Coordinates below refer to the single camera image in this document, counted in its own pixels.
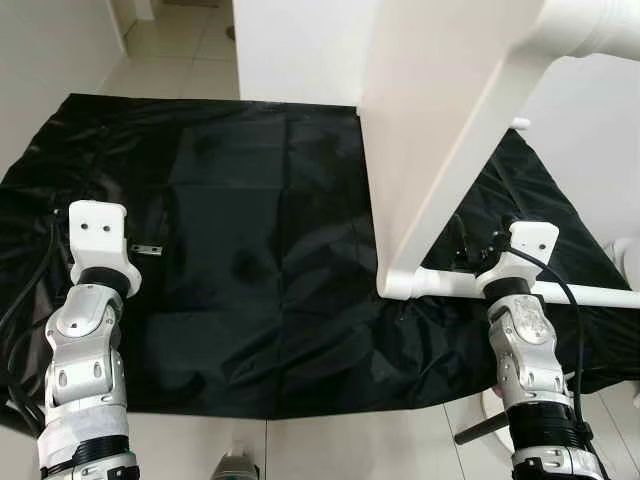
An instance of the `black cloth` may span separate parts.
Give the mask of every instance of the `black cloth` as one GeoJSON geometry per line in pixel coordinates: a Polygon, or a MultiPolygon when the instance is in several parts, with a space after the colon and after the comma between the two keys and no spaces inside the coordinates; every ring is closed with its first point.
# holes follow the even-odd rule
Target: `black cloth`
{"type": "MultiPolygon", "coordinates": [[[[132,254],[143,285],[126,303],[120,350],[133,410],[286,418],[424,407],[495,383],[483,301],[377,295],[352,108],[70,96],[0,186],[0,312],[42,256],[51,212],[77,199],[125,205],[130,244],[164,249],[132,254]]],[[[424,265],[459,268],[461,238],[487,246],[504,215],[560,227],[551,266],[567,281],[627,288],[514,131],[424,265]]],[[[3,358],[64,301],[58,224],[59,253],[3,333],[3,358]]],[[[637,311],[582,311],[626,366],[640,365],[637,311]]],[[[571,370],[575,320],[565,306],[548,314],[571,370]]],[[[48,356],[40,330],[17,356],[32,391],[48,356]]],[[[602,359],[588,347],[586,362],[602,359]]],[[[587,372],[584,387],[619,378],[587,372]]]]}

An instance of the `tile floor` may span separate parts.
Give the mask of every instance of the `tile floor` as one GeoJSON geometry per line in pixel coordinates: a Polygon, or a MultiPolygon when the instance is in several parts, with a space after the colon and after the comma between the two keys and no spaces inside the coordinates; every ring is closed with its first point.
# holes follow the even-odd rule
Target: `tile floor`
{"type": "MultiPolygon", "coordinates": [[[[220,8],[165,6],[156,22],[136,24],[126,43],[130,59],[105,93],[148,98],[237,99],[230,0],[220,8]]],[[[616,480],[640,479],[638,386],[615,385],[585,397],[596,448],[616,480]]],[[[234,442],[251,452],[272,480],[509,479],[510,460],[490,435],[457,447],[453,433],[482,419],[479,395],[416,411],[317,417],[277,422],[130,415],[131,442],[142,478],[210,477],[234,442]]],[[[0,430],[3,465],[16,480],[35,479],[32,440],[0,430]]]]}

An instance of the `wrinkled black fabric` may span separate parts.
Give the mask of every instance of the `wrinkled black fabric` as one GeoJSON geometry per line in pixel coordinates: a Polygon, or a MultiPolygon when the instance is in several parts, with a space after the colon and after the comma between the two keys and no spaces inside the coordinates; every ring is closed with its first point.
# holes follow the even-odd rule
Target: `wrinkled black fabric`
{"type": "MultiPolygon", "coordinates": [[[[46,247],[51,212],[76,199],[127,207],[143,286],[120,350],[134,410],[286,418],[417,408],[495,383],[481,301],[398,302],[375,291],[376,254],[355,111],[347,107],[72,95],[0,185],[0,311],[46,247]]],[[[551,266],[574,283],[626,288],[535,153],[510,131],[425,259],[456,267],[459,224],[481,248],[503,215],[560,227],[551,266]]],[[[46,277],[5,331],[16,336],[69,287],[67,226],[46,277]]],[[[548,307],[573,368],[575,322],[548,307]]],[[[583,308],[627,366],[638,312],[583,308]]],[[[18,356],[41,387],[38,333],[18,356]]],[[[602,359],[590,348],[587,366],[602,359]]],[[[588,373],[585,390],[616,381],[588,373]]]]}

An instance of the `white rod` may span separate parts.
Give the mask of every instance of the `white rod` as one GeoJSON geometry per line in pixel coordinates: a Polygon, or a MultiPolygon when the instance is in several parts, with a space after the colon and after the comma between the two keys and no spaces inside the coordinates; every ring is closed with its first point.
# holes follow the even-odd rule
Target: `white rod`
{"type": "MultiPolygon", "coordinates": [[[[580,305],[640,309],[640,292],[584,285],[569,285],[569,288],[580,305]]],[[[536,282],[531,293],[542,295],[547,303],[569,303],[557,283],[536,282]]],[[[471,273],[419,268],[414,276],[411,298],[425,295],[484,298],[482,292],[478,291],[476,277],[471,273]]]]}

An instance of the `black tarp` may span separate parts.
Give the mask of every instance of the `black tarp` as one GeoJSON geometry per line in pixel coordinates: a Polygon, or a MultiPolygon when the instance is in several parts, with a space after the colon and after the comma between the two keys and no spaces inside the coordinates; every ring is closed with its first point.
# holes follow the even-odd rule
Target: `black tarp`
{"type": "MultiPolygon", "coordinates": [[[[385,300],[354,109],[72,95],[0,186],[0,312],[43,254],[47,222],[77,199],[128,209],[141,292],[120,350],[133,410],[285,418],[417,408],[494,383],[482,301],[385,300]]],[[[459,225],[488,245],[504,215],[560,227],[551,261],[567,281],[627,288],[535,153],[509,131],[424,265],[457,266],[459,225]]],[[[2,338],[59,306],[69,287],[66,225],[55,261],[2,338]]],[[[625,366],[640,366],[640,314],[583,308],[625,366]]],[[[575,320],[549,305],[573,368],[575,320]]],[[[48,362],[37,331],[18,355],[32,390],[48,362]]],[[[602,359],[587,347],[587,367],[602,359]]],[[[618,377],[585,378],[591,391],[618,377]]]]}

